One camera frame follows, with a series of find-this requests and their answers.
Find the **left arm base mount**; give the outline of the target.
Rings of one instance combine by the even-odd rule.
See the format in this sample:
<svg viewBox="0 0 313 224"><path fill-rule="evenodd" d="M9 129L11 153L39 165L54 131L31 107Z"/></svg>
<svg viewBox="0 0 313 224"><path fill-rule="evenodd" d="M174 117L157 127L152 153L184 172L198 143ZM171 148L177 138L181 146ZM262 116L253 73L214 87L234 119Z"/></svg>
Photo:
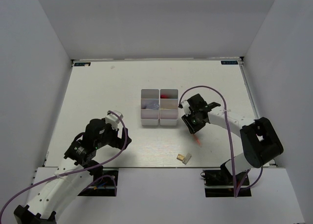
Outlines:
<svg viewBox="0 0 313 224"><path fill-rule="evenodd" d="M80 197L116 197L118 185L118 168L104 169L104 178L94 182L85 188L78 196Z"/></svg>

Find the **grey white eraser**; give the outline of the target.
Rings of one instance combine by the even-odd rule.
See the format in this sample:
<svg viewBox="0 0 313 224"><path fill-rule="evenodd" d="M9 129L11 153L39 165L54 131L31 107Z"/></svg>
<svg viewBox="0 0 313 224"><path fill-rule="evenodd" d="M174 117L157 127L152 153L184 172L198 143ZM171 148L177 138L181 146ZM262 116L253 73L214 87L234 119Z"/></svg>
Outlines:
<svg viewBox="0 0 313 224"><path fill-rule="evenodd" d="M189 162L189 160L191 159L192 155L190 153L187 153L187 155L184 157L182 163L183 164L187 164Z"/></svg>

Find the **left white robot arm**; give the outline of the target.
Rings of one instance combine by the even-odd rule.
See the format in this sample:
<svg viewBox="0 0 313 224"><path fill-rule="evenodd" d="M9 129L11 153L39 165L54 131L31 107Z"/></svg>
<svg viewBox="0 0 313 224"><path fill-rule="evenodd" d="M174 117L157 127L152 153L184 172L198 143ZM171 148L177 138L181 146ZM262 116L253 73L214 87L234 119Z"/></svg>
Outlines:
<svg viewBox="0 0 313 224"><path fill-rule="evenodd" d="M51 178L39 184L41 191L26 205L14 210L19 224L55 224L67 206L83 191L103 179L115 179L103 171L104 162L94 160L104 146L124 151L131 143L126 127L118 136L122 114L109 111L105 118L92 119L64 153L64 158Z"/></svg>

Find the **gold pencil sharpener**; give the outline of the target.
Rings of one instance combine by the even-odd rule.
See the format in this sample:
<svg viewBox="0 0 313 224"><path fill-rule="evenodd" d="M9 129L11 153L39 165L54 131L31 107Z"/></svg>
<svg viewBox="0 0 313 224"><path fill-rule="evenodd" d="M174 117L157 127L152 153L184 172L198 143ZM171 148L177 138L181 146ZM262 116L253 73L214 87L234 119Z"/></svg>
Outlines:
<svg viewBox="0 0 313 224"><path fill-rule="evenodd" d="M178 154L178 155L177 155L177 160L183 161L183 160L184 160L184 155Z"/></svg>

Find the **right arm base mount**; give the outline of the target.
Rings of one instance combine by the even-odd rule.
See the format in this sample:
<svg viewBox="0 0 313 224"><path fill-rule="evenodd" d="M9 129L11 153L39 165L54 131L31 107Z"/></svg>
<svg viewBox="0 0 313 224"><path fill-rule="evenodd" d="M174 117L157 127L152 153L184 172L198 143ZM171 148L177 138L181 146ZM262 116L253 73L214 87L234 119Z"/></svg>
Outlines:
<svg viewBox="0 0 313 224"><path fill-rule="evenodd" d="M243 179L245 172L236 176L237 186ZM223 176L221 170L203 170L200 174L204 181L204 191L206 198L230 198L234 196L232 177L226 178ZM249 178L246 176L240 190L238 197L251 197L251 190L246 189L250 185Z"/></svg>

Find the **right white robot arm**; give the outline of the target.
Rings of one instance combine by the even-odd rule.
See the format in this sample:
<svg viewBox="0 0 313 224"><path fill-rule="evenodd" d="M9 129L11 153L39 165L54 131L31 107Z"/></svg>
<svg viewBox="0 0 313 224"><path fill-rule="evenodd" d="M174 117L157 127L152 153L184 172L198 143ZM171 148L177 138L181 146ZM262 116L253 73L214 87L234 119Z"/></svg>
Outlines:
<svg viewBox="0 0 313 224"><path fill-rule="evenodd" d="M243 152L223 163L221 179L233 184L239 174L251 168L260 168L284 151L283 145L269 119L247 118L226 110L216 102L207 103L196 94L179 104L189 132L195 134L207 123L230 130L241 139Z"/></svg>

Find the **clear blue-capped spray bottle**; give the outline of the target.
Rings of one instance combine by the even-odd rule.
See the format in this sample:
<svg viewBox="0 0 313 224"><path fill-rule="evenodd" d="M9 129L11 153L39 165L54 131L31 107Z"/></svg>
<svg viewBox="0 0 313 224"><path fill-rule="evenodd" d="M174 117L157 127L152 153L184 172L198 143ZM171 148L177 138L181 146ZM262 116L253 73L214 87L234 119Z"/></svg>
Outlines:
<svg viewBox="0 0 313 224"><path fill-rule="evenodd" d="M153 102L147 102L143 105L142 109L147 110L158 110L159 109L159 103L156 101Z"/></svg>

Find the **black pink-capped highlighter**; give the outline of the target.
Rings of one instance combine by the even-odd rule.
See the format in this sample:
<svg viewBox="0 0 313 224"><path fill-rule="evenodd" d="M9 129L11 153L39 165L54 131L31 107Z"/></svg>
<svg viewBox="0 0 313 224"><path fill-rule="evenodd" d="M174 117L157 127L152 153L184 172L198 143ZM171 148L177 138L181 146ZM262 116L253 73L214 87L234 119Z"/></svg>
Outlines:
<svg viewBox="0 0 313 224"><path fill-rule="evenodd" d="M171 97L169 95L167 95L167 94L161 94L160 98L161 99L170 99Z"/></svg>

